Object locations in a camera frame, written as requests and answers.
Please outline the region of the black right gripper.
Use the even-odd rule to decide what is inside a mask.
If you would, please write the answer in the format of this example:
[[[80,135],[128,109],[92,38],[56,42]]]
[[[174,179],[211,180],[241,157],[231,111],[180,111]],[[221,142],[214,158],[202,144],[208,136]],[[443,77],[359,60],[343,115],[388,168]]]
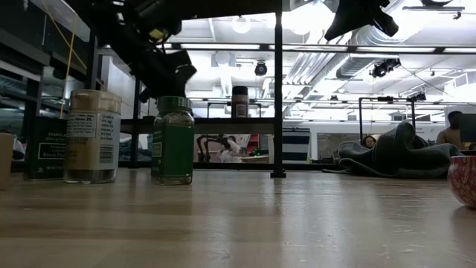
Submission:
[[[399,26],[392,16],[382,10],[389,4],[388,0],[340,0],[324,38],[332,40],[367,25],[377,28],[387,36],[394,36]]]

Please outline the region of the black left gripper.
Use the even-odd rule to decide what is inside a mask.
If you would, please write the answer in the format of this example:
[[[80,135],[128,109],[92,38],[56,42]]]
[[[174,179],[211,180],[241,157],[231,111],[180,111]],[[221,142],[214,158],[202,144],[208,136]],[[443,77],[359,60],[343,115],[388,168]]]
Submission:
[[[140,99],[185,96],[185,85],[197,72],[187,51],[167,54],[143,39],[130,36],[124,38],[124,45],[128,57],[124,62],[145,85]]]

